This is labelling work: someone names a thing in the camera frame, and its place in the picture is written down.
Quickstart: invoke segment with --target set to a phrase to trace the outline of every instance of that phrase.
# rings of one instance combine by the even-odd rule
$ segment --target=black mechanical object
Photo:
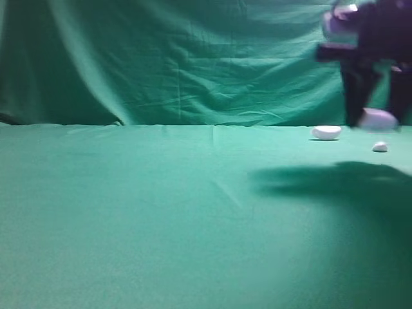
[[[389,62],[390,92],[386,110],[401,125],[412,107],[412,0],[377,0],[340,6],[323,16],[328,42],[319,44],[319,62],[339,62],[346,125],[359,124],[382,74],[375,67]]]

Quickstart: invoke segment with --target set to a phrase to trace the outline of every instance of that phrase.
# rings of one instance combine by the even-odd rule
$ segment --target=white stone
[[[312,135],[319,140],[335,140],[341,132],[339,126],[317,126],[312,129]]]
[[[388,145],[386,145],[385,142],[377,142],[373,147],[372,151],[375,151],[376,153],[385,153],[388,151]]]

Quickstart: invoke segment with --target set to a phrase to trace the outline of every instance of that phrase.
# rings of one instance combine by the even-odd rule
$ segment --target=green table surface
[[[310,129],[0,126],[0,308],[412,308],[412,128]]]

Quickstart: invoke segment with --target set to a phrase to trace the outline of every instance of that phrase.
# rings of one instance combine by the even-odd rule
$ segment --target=green cloth
[[[1,126],[0,308],[412,308],[411,140]]]
[[[0,121],[341,124],[329,2],[0,0]]]

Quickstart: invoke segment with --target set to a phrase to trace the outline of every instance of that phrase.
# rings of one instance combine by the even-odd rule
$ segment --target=white pebble
[[[365,114],[359,122],[359,127],[369,132],[388,132],[398,126],[397,119],[387,111],[375,108],[365,108]]]
[[[335,140],[341,132],[339,126],[317,126],[312,129],[312,135],[319,140]]]
[[[388,151],[388,145],[386,145],[385,142],[378,142],[373,146],[372,151],[375,151],[376,153],[385,153]]]

